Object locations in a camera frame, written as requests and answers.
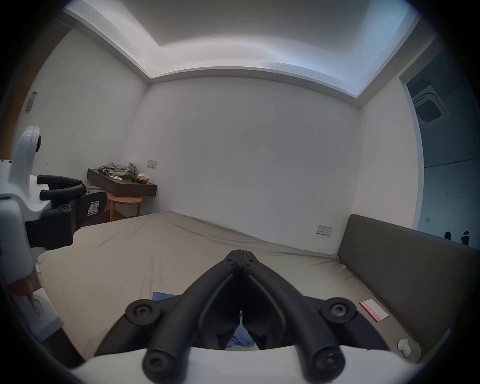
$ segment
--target blue cloth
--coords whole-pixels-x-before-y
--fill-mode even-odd
[[[240,325],[237,327],[235,333],[228,342],[227,348],[233,347],[234,345],[241,345],[242,347],[250,348],[253,347],[254,344],[255,343],[248,334],[248,331],[243,326],[243,313],[240,311]]]
[[[152,296],[153,301],[160,301],[160,300],[165,300],[170,297],[174,297],[176,295],[172,295],[170,293],[162,293],[162,292],[154,292]],[[243,313],[240,311],[240,325],[237,327],[235,330],[235,333],[233,334],[232,338],[227,344],[227,348],[231,348],[234,345],[240,345],[242,347],[253,347],[254,342],[250,335],[248,334],[247,330],[243,326]]]
[[[171,297],[174,297],[176,295],[172,295],[171,293],[162,293],[162,292],[154,292],[152,296],[153,301],[160,301],[160,300],[165,300],[169,299]]]

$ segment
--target person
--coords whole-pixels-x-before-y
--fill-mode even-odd
[[[469,233],[468,231],[463,232],[463,236],[460,238],[463,245],[468,245],[468,240],[470,239]]]

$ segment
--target gray headboard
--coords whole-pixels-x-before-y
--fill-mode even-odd
[[[425,356],[451,327],[479,276],[479,252],[351,215],[338,257],[420,343]]]

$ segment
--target dark wooden shelf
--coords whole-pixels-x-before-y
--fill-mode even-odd
[[[131,179],[115,180],[110,176],[100,173],[98,169],[89,168],[87,171],[87,180],[90,182],[90,185],[95,185],[117,197],[156,195],[155,184],[137,184]]]

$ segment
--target light switch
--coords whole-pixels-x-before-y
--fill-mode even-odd
[[[156,161],[155,160],[148,160],[147,167],[149,168],[156,168]]]

